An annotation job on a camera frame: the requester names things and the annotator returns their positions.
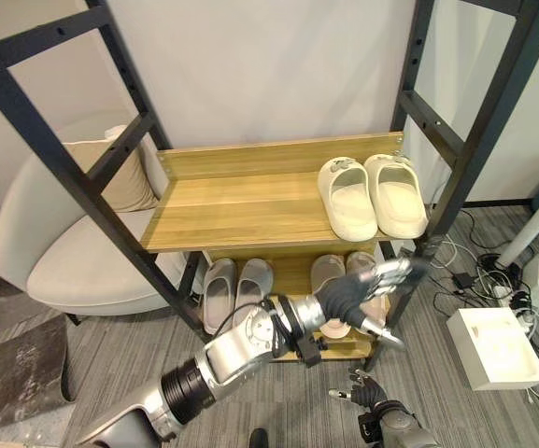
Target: white chair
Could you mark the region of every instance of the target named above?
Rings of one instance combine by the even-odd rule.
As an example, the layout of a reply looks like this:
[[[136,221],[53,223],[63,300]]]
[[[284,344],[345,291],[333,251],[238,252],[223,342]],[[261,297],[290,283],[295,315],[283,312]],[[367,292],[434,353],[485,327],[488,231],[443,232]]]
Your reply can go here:
[[[127,114],[89,117],[58,132],[62,141],[100,139],[129,122]],[[153,191],[167,178],[151,145],[141,159]],[[138,239],[154,209],[118,213]],[[160,254],[156,263],[178,288],[188,253]],[[194,291],[202,290],[202,271]],[[36,301],[74,315],[128,315],[167,302],[94,224],[34,154],[22,166],[0,211],[0,276]]]

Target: robot finger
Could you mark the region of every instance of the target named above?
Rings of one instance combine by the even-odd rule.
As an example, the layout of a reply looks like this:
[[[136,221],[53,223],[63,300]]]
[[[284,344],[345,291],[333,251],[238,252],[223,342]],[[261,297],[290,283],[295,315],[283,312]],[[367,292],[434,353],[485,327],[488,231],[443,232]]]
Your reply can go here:
[[[351,395],[351,392],[345,392],[337,389],[329,389],[329,396],[333,399],[345,399],[346,401],[350,401]]]

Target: wooden shelf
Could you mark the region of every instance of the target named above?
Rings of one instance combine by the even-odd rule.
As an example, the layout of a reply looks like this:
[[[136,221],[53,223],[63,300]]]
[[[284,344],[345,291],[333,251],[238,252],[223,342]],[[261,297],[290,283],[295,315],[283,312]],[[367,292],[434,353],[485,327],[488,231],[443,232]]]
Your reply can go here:
[[[401,141],[401,133],[389,133],[161,151],[170,187],[141,243],[149,252],[350,246],[329,225],[319,168],[336,156],[392,153]]]
[[[290,299],[298,300],[311,292],[310,267],[315,257],[285,257],[267,258],[274,271],[275,292],[282,292]],[[246,260],[237,259],[238,272],[242,271]],[[386,310],[390,308],[390,301],[386,298]],[[323,337],[328,350],[321,352],[323,359],[360,359],[369,357],[372,351],[373,337],[352,329],[341,339],[328,339],[320,331],[315,332],[315,338]],[[286,354],[276,361],[295,361],[298,358],[293,352]]]
[[[319,338],[323,334],[318,331],[315,333],[315,338]],[[352,329],[350,333],[342,339],[326,339],[327,350],[321,351],[322,359],[364,359],[371,356],[373,351],[372,342],[375,339],[369,335],[359,333]],[[298,361],[298,357],[294,352],[289,352],[283,357],[274,359],[273,362],[281,361]]]

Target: charger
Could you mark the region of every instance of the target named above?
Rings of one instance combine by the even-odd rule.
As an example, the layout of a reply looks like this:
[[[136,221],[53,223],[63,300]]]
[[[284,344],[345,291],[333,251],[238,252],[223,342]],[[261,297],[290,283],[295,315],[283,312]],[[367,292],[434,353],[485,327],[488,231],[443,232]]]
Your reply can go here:
[[[452,275],[452,281],[458,289],[462,291],[473,287],[475,280],[468,273],[454,273]]]

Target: white slide sandal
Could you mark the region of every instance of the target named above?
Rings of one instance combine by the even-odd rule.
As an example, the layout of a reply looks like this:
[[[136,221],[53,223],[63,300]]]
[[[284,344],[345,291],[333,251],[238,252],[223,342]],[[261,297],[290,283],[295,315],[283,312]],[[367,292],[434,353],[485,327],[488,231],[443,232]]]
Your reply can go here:
[[[320,256],[310,268],[310,286],[313,288],[313,294],[329,280],[344,275],[346,275],[346,268],[342,257],[337,255]],[[345,324],[340,319],[330,319],[320,327],[320,330],[329,339],[340,339],[348,334],[350,325]]]
[[[203,282],[203,325],[208,334],[215,334],[221,322],[234,309],[236,266],[231,259],[218,259],[205,273]],[[221,329],[230,329],[226,322]]]
[[[364,163],[379,228],[395,238],[418,238],[427,227],[425,205],[410,160],[378,154]]]
[[[317,181],[330,225],[346,241],[366,241],[377,232],[367,173],[354,159],[336,157],[319,171]]]
[[[235,307],[245,303],[257,303],[271,292],[273,287],[273,269],[264,259],[250,259],[242,268],[240,281],[238,282],[238,292],[235,296]],[[251,307],[243,308],[234,314],[234,327],[241,323]]]

